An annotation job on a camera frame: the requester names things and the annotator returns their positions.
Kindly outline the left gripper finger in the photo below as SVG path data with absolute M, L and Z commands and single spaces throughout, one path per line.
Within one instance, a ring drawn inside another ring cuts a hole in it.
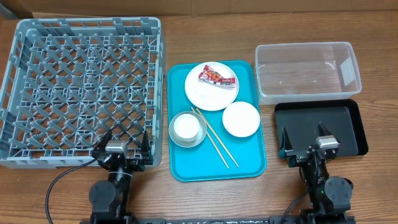
M 101 141 L 93 148 L 92 155 L 100 155 L 105 151 L 107 143 L 112 139 L 112 130 L 108 130 L 101 138 Z
M 140 153 L 143 164 L 153 164 L 153 156 L 151 152 L 151 147 L 149 145 L 149 136 L 147 131 L 144 131 Z

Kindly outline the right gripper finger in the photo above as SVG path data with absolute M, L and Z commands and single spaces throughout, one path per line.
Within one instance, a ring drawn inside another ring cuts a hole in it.
M 279 149 L 279 157 L 280 158 L 288 158 L 289 154 L 292 151 L 293 151 L 293 147 L 291 145 L 288 132 L 284 126 L 283 132 L 282 132 L 282 140 L 281 140 L 280 149 Z
M 321 123 L 318 123 L 318 132 L 320 137 L 329 136 L 330 132 L 327 128 Z

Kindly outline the grey shallow bowl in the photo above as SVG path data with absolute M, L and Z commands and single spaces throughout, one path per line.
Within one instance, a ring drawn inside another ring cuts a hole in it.
M 198 119 L 198 121 L 200 123 L 200 130 L 199 130 L 198 135 L 196 136 L 196 138 L 193 141 L 190 141 L 190 142 L 185 142 L 185 141 L 180 140 L 177 137 L 177 135 L 175 134 L 175 132 L 174 132 L 174 121 L 175 121 L 175 119 L 179 115 L 185 114 L 185 113 L 190 113 L 190 114 L 194 115 Z M 181 112 L 181 113 L 177 114 L 175 117 L 172 118 L 172 120 L 171 120 L 171 122 L 169 124 L 169 136 L 170 136 L 171 140 L 176 145 L 178 145 L 180 147 L 187 147 L 187 148 L 195 147 L 195 146 L 199 145 L 199 143 L 201 143 L 202 140 L 204 140 L 204 138 L 206 137 L 206 129 L 205 128 L 206 128 L 206 123 L 205 123 L 204 119 L 199 114 L 196 114 L 196 113 L 194 113 L 192 111 L 184 111 L 184 112 Z

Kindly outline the red snack wrapper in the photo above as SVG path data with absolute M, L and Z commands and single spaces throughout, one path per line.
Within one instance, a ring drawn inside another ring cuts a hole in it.
M 199 74 L 198 79 L 210 83 L 212 85 L 218 85 L 228 88 L 236 87 L 235 78 L 224 78 L 209 65 L 205 65 L 202 72 Z

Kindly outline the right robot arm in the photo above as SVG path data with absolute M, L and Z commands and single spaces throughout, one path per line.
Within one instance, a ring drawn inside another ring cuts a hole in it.
M 280 154 L 289 160 L 289 167 L 298 167 L 300 178 L 307 191 L 294 200 L 280 218 L 280 223 L 355 223 L 355 217 L 347 216 L 351 209 L 353 183 L 347 178 L 331 177 L 326 162 L 336 157 L 340 142 L 327 128 L 318 123 L 319 137 L 306 151 L 294 151 L 287 130 L 282 132 Z M 308 196 L 311 208 L 303 210 L 297 217 L 289 217 L 290 210 Z

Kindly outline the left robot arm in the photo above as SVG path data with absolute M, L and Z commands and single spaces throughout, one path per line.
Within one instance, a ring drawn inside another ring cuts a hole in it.
M 137 218 L 127 212 L 132 174 L 145 171 L 146 165 L 153 164 L 148 133 L 144 132 L 138 159 L 129 159 L 127 144 L 113 141 L 112 131 L 107 131 L 94 147 L 93 157 L 108 171 L 108 179 L 96 182 L 90 189 L 92 204 L 91 223 L 138 223 Z

